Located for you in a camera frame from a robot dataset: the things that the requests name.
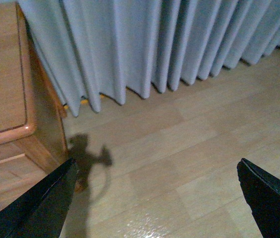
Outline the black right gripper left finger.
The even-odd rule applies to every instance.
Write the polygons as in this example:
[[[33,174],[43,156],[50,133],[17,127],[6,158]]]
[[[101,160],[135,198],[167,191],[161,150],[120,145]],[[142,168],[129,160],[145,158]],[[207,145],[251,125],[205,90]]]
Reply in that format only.
[[[77,176],[69,159],[0,211],[0,238],[57,238],[60,236]]]

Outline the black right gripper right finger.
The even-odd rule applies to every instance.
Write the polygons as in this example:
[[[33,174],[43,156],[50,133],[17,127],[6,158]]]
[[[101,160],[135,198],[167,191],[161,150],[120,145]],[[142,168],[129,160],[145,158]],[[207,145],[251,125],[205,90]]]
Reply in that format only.
[[[243,158],[237,165],[240,186],[264,238],[280,238],[280,179]]]

